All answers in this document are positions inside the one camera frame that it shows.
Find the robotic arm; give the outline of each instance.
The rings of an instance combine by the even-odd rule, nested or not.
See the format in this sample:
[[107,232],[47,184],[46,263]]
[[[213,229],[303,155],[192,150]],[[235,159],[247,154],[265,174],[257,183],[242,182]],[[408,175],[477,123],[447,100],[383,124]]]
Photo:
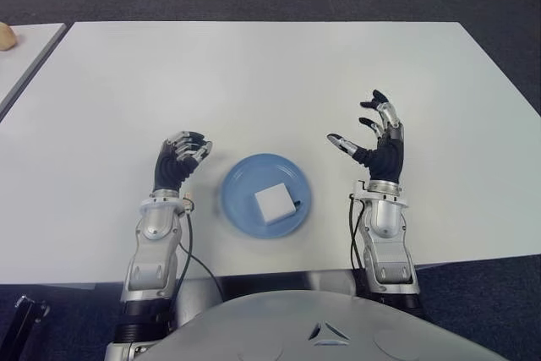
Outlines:
[[359,119],[375,132],[376,150],[364,149],[338,134],[327,135],[333,145],[370,172],[368,186],[358,181],[352,195],[354,202],[362,206],[352,238],[359,230],[364,240],[363,260],[372,299],[424,316],[415,268],[405,244],[407,225],[402,209],[407,203],[399,185],[404,161],[402,123],[392,104],[377,90],[372,101],[361,102],[361,106],[381,116],[383,126],[368,118]]
[[132,360],[174,329],[175,301],[182,282],[181,277],[177,283],[176,255],[180,221],[182,217],[189,221],[192,209],[191,203],[179,198],[178,190],[211,148],[212,143],[202,134],[187,131],[166,139],[161,146],[153,192],[140,207],[137,250],[129,263],[120,319],[107,347],[107,361]]

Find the black cable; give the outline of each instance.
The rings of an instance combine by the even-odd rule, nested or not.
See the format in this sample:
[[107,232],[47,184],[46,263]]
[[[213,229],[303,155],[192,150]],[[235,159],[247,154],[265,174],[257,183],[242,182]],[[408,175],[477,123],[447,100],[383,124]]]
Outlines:
[[[352,269],[355,270],[355,269],[362,269],[362,262],[361,262],[361,256],[359,255],[358,253],[358,247],[357,247],[357,240],[355,239],[356,235],[357,235],[357,231],[358,231],[358,227],[359,227],[359,224],[361,222],[361,217],[363,215],[363,212],[364,212],[364,203],[363,203],[363,209],[361,210],[361,213],[358,215],[358,218],[357,218],[357,222],[356,222],[356,225],[355,225],[355,229],[353,229],[353,204],[355,203],[355,199],[353,198],[352,195],[349,196],[349,199],[351,200],[351,203],[349,204],[349,233],[351,235],[351,238],[352,238],[352,242],[351,242],[351,245],[349,247],[349,259],[352,263]],[[356,257],[356,260],[357,260],[357,264],[358,264],[358,267],[355,266],[355,264],[353,263],[353,252],[355,253],[355,257]]]
[[192,259],[192,251],[194,249],[194,234],[192,233],[193,231],[192,219],[189,213],[186,213],[186,219],[188,219],[188,236],[189,236],[188,255],[186,256],[186,262],[184,263],[183,273],[180,274],[180,278],[178,278],[177,284],[175,285],[175,290],[173,291],[173,294],[171,296],[171,306],[173,309],[175,309],[175,306],[177,305],[178,291],[180,291],[180,286],[182,285],[184,281],[184,277],[186,277],[186,272],[188,272],[188,265],[189,265],[190,260]]
[[[184,248],[183,244],[180,243],[180,248],[188,255],[189,252]],[[218,288],[218,292],[220,293],[220,298],[221,298],[221,301],[222,302],[225,302],[226,299],[225,299],[225,295],[223,293],[223,291],[221,290],[221,286],[220,286],[220,283],[218,282],[218,280],[216,279],[216,277],[214,276],[214,274],[212,273],[212,271],[209,269],[208,266],[205,265],[205,263],[203,261],[201,261],[199,258],[197,258],[195,255],[191,254],[192,256],[192,260],[194,260],[195,262],[197,262],[199,265],[201,265],[205,271],[207,271],[207,273],[210,275],[210,277],[212,278],[212,281],[214,281],[214,283],[216,284],[216,287]]]

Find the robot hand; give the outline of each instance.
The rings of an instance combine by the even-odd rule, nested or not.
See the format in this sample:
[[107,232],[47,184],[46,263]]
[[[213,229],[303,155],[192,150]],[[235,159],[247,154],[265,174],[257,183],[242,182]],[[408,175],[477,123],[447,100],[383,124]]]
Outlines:
[[178,191],[201,161],[210,154],[211,149],[212,143],[205,141],[203,134],[192,131],[181,131],[166,139],[156,161],[154,191]]
[[373,96],[372,101],[362,101],[361,106],[377,111],[383,127],[369,118],[359,118],[358,121],[374,130],[378,137],[376,150],[366,150],[338,134],[329,134],[327,139],[359,164],[365,165],[372,180],[398,183],[404,162],[403,127],[389,100],[377,90]]

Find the silver metal part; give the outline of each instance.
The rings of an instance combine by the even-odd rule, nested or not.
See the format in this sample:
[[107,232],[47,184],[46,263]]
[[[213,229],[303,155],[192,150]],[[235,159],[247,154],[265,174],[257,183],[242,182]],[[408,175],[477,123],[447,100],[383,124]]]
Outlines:
[[395,108],[390,102],[380,103],[376,110],[380,113],[381,119],[383,120],[383,127],[386,128],[387,124],[395,129],[400,125],[400,119],[396,115]]
[[370,124],[370,127],[374,130],[375,135],[378,139],[380,139],[383,136],[383,127],[381,127],[377,123]]
[[146,353],[156,342],[112,342],[107,346],[105,361],[133,361],[139,355]]
[[189,138],[190,138],[189,131],[179,131],[175,135],[172,135],[171,137],[167,138],[167,142],[169,144],[176,144],[180,142],[180,140],[182,139],[189,139]]
[[193,150],[193,148],[196,148],[198,149],[199,148],[199,144],[193,144],[193,143],[183,143],[181,145],[179,145],[179,147],[175,150],[175,153],[178,155],[178,156],[181,156],[183,153],[185,153],[186,151],[191,151]]
[[370,181],[367,187],[369,192],[378,192],[380,194],[392,194],[400,196],[402,188],[398,183],[389,181]]
[[177,272],[175,251],[181,238],[183,202],[178,192],[161,189],[142,203],[140,211],[137,250],[128,268],[123,300],[167,298]]
[[354,199],[362,201],[364,211],[359,231],[364,240],[363,262],[369,288],[376,293],[419,293],[415,268],[405,244],[406,223],[396,183],[370,181],[356,185]]
[[212,150],[212,141],[207,141],[205,145],[203,145],[200,149],[197,150],[197,152],[193,155],[193,158],[197,162],[203,161]]

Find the logo on robot body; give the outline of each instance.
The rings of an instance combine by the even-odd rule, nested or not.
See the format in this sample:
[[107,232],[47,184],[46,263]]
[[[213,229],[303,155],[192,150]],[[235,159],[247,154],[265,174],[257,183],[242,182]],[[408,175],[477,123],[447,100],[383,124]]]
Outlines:
[[316,323],[308,339],[315,346],[349,345],[349,337],[327,321]]

